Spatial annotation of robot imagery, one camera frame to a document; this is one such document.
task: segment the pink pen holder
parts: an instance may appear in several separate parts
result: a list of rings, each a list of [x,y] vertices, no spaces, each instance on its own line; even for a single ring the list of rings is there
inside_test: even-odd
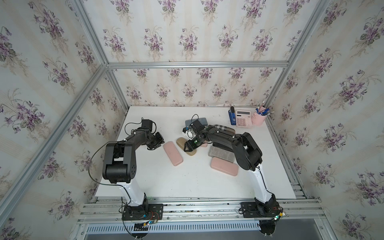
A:
[[[260,107],[259,112],[262,112],[265,109],[266,109],[265,107]],[[252,124],[256,125],[256,126],[260,126],[263,124],[263,122],[265,121],[266,118],[267,118],[267,115],[262,116],[260,114],[254,113],[252,115]]]

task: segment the aluminum extrusion bar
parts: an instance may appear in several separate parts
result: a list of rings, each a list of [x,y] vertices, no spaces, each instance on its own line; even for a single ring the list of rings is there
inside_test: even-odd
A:
[[[262,68],[287,67],[287,61],[207,61],[207,62],[132,62],[109,63],[110,69],[135,68]]]

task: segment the wall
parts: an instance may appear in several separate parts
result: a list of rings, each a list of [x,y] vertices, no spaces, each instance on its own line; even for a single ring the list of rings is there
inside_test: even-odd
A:
[[[134,106],[258,105],[281,68],[119,69],[127,102]]]
[[[317,1],[85,1],[110,62],[286,60]],[[140,106],[255,105],[280,68],[118,70]]]
[[[69,1],[0,1],[0,198],[99,66]],[[102,79],[39,176],[2,226],[0,239],[67,239],[94,192],[101,150],[124,112]]]
[[[0,1],[0,198],[99,66],[68,4]]]
[[[22,239],[68,239],[81,204],[96,192],[88,168],[99,179],[105,148],[90,158],[117,138],[124,114],[108,81],[102,79],[11,214],[2,237],[17,232]]]
[[[331,2],[273,106],[274,124],[339,239],[382,239],[384,4]]]

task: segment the white tabletop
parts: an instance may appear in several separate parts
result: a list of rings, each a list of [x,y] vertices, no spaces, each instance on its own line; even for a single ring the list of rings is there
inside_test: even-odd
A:
[[[239,109],[254,111],[253,108],[236,108],[236,110]],[[197,148],[197,153],[193,156],[187,155],[177,146],[176,140],[179,137],[186,138],[182,133],[185,120],[191,119],[192,115],[196,113],[200,118],[206,118],[210,125],[228,126],[239,134],[250,133],[263,153],[264,179],[270,191],[278,199],[296,198],[266,124],[263,123],[263,125],[253,128],[232,126],[229,122],[228,110],[229,108],[221,107],[132,106],[129,108],[118,141],[127,137],[124,132],[125,124],[140,122],[142,117],[150,119],[157,124],[157,131],[161,133],[165,142],[174,142],[184,160],[178,166],[173,166],[163,146],[149,151],[144,145],[136,150],[137,173],[135,179],[148,197],[255,197],[249,181],[249,173],[246,170],[239,167],[238,175],[233,177],[210,167],[212,158],[208,156],[208,151],[211,144],[208,144],[208,147]],[[126,131],[130,133],[132,129],[139,126],[129,124]],[[108,180],[102,177],[101,179],[101,183],[110,184]],[[95,196],[120,197],[122,194],[118,187],[100,185]]]

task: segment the pink calculator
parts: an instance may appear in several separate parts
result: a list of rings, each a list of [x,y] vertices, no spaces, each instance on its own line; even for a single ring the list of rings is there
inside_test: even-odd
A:
[[[236,126],[252,127],[251,111],[236,110]]]

